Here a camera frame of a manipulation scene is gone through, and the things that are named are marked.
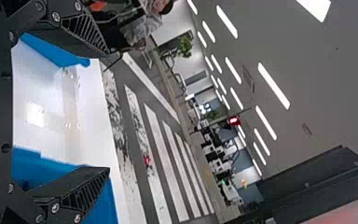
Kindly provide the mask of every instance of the screw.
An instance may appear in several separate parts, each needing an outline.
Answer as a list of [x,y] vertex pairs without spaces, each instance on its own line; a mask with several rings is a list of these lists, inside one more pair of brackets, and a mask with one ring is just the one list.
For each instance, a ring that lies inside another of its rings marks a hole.
[[14,190],[14,184],[8,184],[8,194],[11,194]]
[[81,5],[78,2],[75,2],[75,8],[77,11],[81,11]]
[[11,32],[11,31],[8,32],[8,39],[9,39],[11,42],[14,42],[14,34],[13,34],[13,32]]
[[36,223],[41,223],[43,221],[43,215],[39,215],[35,219]]
[[51,207],[51,213],[56,214],[58,213],[58,210],[60,210],[60,204],[59,203],[53,204],[53,206]]
[[35,5],[36,5],[36,9],[37,9],[38,11],[43,10],[43,5],[42,5],[42,4],[36,3]]
[[75,223],[79,223],[80,222],[80,219],[81,219],[81,216],[79,214],[77,214],[75,216]]
[[55,20],[56,22],[59,22],[61,20],[60,14],[58,14],[58,12],[53,12],[52,16],[53,16],[53,20]]

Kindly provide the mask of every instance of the red object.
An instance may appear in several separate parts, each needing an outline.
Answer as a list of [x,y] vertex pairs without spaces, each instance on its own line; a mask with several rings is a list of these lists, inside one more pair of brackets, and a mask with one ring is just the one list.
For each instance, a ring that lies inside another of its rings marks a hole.
[[228,118],[228,124],[231,126],[240,126],[241,125],[240,117],[233,116],[231,118]]
[[91,9],[91,11],[93,11],[93,12],[99,12],[104,7],[106,7],[106,5],[107,5],[107,3],[105,3],[105,2],[95,1],[93,4],[91,4],[91,6],[89,6],[89,9]]

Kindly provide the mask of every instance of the rectangular light panel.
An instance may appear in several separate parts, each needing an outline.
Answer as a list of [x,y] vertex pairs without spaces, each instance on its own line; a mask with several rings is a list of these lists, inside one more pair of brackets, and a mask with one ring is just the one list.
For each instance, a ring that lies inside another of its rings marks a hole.
[[238,39],[238,31],[237,28],[235,28],[234,24],[230,21],[226,13],[222,10],[220,6],[216,7],[217,15],[219,15],[220,20],[223,21],[225,26],[228,28],[228,30],[234,35],[236,39]]
[[269,121],[266,119],[266,117],[264,116],[263,112],[261,111],[260,107],[258,107],[258,105],[255,107],[255,112],[257,113],[258,117],[260,117],[261,121],[263,121],[263,123],[266,126],[266,128],[267,128],[269,134],[271,135],[272,139],[274,141],[276,141],[278,136],[274,132],[274,130],[272,129],[271,125],[269,124]]
[[242,79],[240,75],[238,74],[237,70],[235,70],[234,66],[232,65],[231,61],[228,57],[226,57],[226,64],[229,70],[231,71],[232,75],[234,75],[235,79],[237,79],[238,83],[242,83]]
[[212,80],[214,86],[215,86],[217,89],[219,89],[219,86],[217,85],[216,79],[214,79],[214,76],[212,76],[212,75],[211,75],[211,80]]
[[260,142],[261,146],[266,151],[267,155],[270,156],[271,153],[269,152],[269,148],[267,147],[266,143],[264,142],[263,138],[261,137],[260,133],[257,129],[255,129],[255,136],[257,137],[258,141]]
[[238,97],[237,93],[234,91],[234,89],[232,89],[232,87],[230,88],[231,94],[234,97],[235,101],[237,102],[238,106],[240,107],[241,110],[243,110],[243,104],[240,100],[240,98]]
[[194,5],[192,0],[187,0],[188,5],[191,7],[191,9],[193,10],[194,14],[198,15],[199,11],[196,8],[196,5]]
[[330,0],[297,0],[297,2],[320,22],[324,22],[331,6]]
[[217,71],[219,71],[219,73],[222,74],[223,70],[222,70],[222,67],[220,67],[219,62],[216,60],[214,55],[212,55],[211,58],[212,58],[212,61],[214,63],[214,66],[216,66],[216,68],[217,68]]
[[240,138],[242,144],[244,147],[246,147],[246,142],[245,142],[245,139],[243,139],[242,135],[240,133],[238,133],[238,137]]
[[205,21],[202,21],[202,26],[208,36],[211,38],[212,42],[216,43],[216,38],[214,37],[214,34],[212,33],[212,30],[209,28],[208,24]]
[[240,131],[243,138],[246,138],[245,132],[243,131],[241,126],[237,126],[238,131]]
[[206,41],[205,41],[205,39],[203,38],[203,36],[202,36],[202,34],[200,33],[200,31],[197,33],[197,35],[199,36],[199,39],[200,39],[202,45],[203,45],[205,48],[207,48],[208,45],[206,44]]
[[214,90],[214,91],[216,91],[217,97],[219,98],[220,102],[222,102],[222,96],[220,95],[219,91],[218,90]]
[[217,79],[217,82],[219,83],[220,88],[222,88],[223,93],[224,93],[225,95],[227,95],[226,88],[225,88],[225,86],[223,86],[223,83],[222,83],[222,80],[220,80],[220,77]]
[[223,99],[223,102],[225,103],[225,106],[227,107],[227,109],[230,110],[231,107],[229,106],[228,101],[226,100],[226,96],[222,95],[222,99]]
[[266,68],[262,63],[258,63],[258,72],[267,81],[268,85],[272,88],[272,91],[274,91],[275,95],[281,101],[284,108],[288,110],[290,108],[289,100],[286,98],[286,96],[283,94],[281,89],[275,83],[274,79],[272,79],[271,75],[269,74],[269,72],[266,70]]
[[209,68],[211,69],[211,71],[213,71],[213,70],[214,70],[214,69],[213,69],[213,66],[212,66],[211,61],[209,61],[209,58],[208,58],[207,56],[205,56],[205,61],[206,61],[206,63],[208,64],[208,66],[209,66]]
[[253,161],[253,163],[254,163],[255,169],[257,170],[258,174],[259,174],[260,176],[262,176],[261,170],[260,170],[260,168],[258,167],[257,162],[255,162],[255,159],[252,159],[252,161]]
[[257,152],[258,157],[260,157],[260,160],[263,162],[264,165],[267,165],[266,160],[264,160],[263,154],[261,154],[260,149],[258,149],[258,146],[256,143],[254,143],[255,151]]
[[188,101],[188,100],[193,99],[193,98],[194,98],[194,96],[195,96],[195,94],[194,94],[194,93],[189,94],[189,95],[185,98],[185,101]]

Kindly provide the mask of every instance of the white ceiling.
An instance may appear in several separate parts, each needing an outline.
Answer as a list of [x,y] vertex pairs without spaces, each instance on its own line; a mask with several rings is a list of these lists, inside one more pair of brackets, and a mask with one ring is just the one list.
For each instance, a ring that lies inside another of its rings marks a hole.
[[[218,75],[229,90],[233,87],[245,108],[259,105],[278,135],[274,141],[254,110],[241,115],[257,128],[271,152],[264,154],[264,166],[253,148],[264,174],[282,170],[342,144],[358,153],[358,1],[333,0],[324,22],[315,19],[296,0],[193,0],[198,8],[196,26],[208,42],[207,56],[213,53],[223,68]],[[237,27],[235,39],[216,13],[219,4]],[[216,43],[201,26],[205,20]],[[238,84],[228,70],[228,56],[242,75]],[[262,62],[289,99],[286,110],[257,70]],[[243,80],[245,65],[255,81],[255,94]],[[230,114],[240,111],[228,92]],[[312,135],[306,134],[307,124]],[[248,145],[252,135],[248,133]]]

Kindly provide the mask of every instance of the white striped floor marking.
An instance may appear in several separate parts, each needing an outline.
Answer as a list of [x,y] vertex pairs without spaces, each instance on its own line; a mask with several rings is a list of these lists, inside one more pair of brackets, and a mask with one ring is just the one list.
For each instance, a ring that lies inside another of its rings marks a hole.
[[185,150],[185,146],[183,145],[183,140],[182,140],[181,136],[179,136],[179,134],[175,133],[175,135],[176,135],[176,139],[177,139],[178,144],[179,144],[179,148],[181,149],[182,156],[183,156],[183,158],[185,160],[185,164],[186,164],[188,173],[190,174],[191,182],[194,184],[194,189],[196,190],[197,197],[199,198],[202,211],[203,211],[205,216],[208,216],[209,211],[208,211],[208,208],[206,207],[206,203],[205,203],[205,201],[204,201],[204,199],[202,197],[200,186],[199,186],[199,183],[197,182],[196,176],[194,175],[194,170],[191,167],[190,160],[188,159],[188,156],[187,156],[187,153],[186,153],[186,150]]
[[196,161],[194,160],[194,156],[191,152],[191,149],[190,149],[190,146],[188,145],[187,142],[185,142],[185,146],[187,148],[187,153],[188,153],[188,157],[190,157],[190,160],[191,160],[191,163],[193,164],[193,168],[194,170],[196,171],[196,176],[197,176],[197,179],[199,180],[199,183],[201,185],[201,189],[202,189],[202,192],[206,198],[206,202],[208,204],[208,207],[209,207],[209,211],[211,211],[211,213],[213,214],[214,213],[214,209],[213,209],[213,206],[212,206],[212,203],[211,203],[211,199],[209,198],[209,195],[208,195],[208,192],[206,191],[206,188],[205,188],[205,185],[204,185],[204,182],[202,181],[202,178],[201,178],[201,175],[200,175],[200,170],[199,170],[199,167],[197,166],[196,164]]
[[145,164],[145,171],[147,175],[147,180],[150,185],[150,189],[152,191],[152,197],[156,207],[158,221],[160,224],[172,224],[170,211],[165,200],[161,182],[159,181],[158,170],[156,168],[153,153],[150,148],[149,140],[147,138],[146,128],[144,120],[142,119],[138,99],[135,93],[130,88],[125,86],[125,89],[127,93],[127,98],[129,100],[132,121],[133,125],[135,126],[135,132],[138,139],[139,148],[141,149],[145,163],[146,160],[149,160],[148,164]]
[[168,110],[168,112],[173,116],[173,118],[179,122],[178,115],[172,106],[167,102],[164,96],[161,95],[161,92],[155,87],[153,82],[146,76],[145,72],[139,67],[139,65],[133,60],[133,58],[128,53],[124,53],[123,61],[129,66],[135,75],[141,79],[145,86],[153,93],[153,95],[159,100],[159,102]]
[[175,206],[176,213],[178,215],[179,221],[189,220],[188,212],[186,210],[185,203],[183,201],[182,193],[179,189],[179,184],[173,171],[172,163],[170,156],[168,154],[168,149],[165,146],[164,139],[162,138],[161,129],[158,125],[158,119],[156,113],[145,105],[146,114],[149,117],[150,127],[153,130],[153,135],[156,141],[156,146],[158,150],[159,157],[161,159],[162,168],[164,169],[165,176],[167,178],[168,187],[173,199],[173,205]]
[[[101,63],[102,71],[106,66]],[[131,216],[132,223],[146,224],[145,210],[142,205],[141,193],[139,191],[138,181],[130,156],[130,148],[125,144],[125,130],[123,124],[123,115],[118,103],[117,86],[114,74],[108,70],[103,73],[103,85],[106,102],[108,104],[108,113],[110,117],[112,135],[116,144],[117,163],[123,182],[124,195],[127,203],[127,210],[137,211],[137,216]]]
[[171,151],[175,159],[176,166],[179,170],[179,175],[182,178],[182,183],[187,193],[187,198],[188,201],[190,202],[190,207],[191,210],[193,211],[193,215],[194,217],[200,217],[201,216],[200,209],[199,206],[197,205],[196,199],[194,198],[194,193],[193,190],[191,189],[190,182],[188,181],[185,166],[182,163],[182,159],[179,155],[178,148],[176,146],[175,140],[173,139],[172,130],[170,126],[168,126],[168,124],[166,124],[164,121],[163,121],[163,125],[165,129],[165,133],[167,134],[168,142],[170,143],[171,146]]

